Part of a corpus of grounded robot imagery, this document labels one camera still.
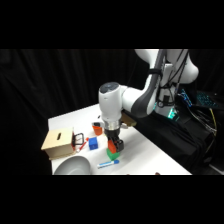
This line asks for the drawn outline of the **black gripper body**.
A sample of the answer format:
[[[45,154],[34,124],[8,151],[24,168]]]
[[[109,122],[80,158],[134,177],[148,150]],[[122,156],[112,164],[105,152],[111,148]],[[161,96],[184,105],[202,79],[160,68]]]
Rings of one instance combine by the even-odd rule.
[[[112,140],[113,142],[120,142],[121,139],[119,138],[119,134],[120,134],[120,130],[116,129],[116,130],[104,130],[105,135],[107,136],[107,138],[109,140]]]

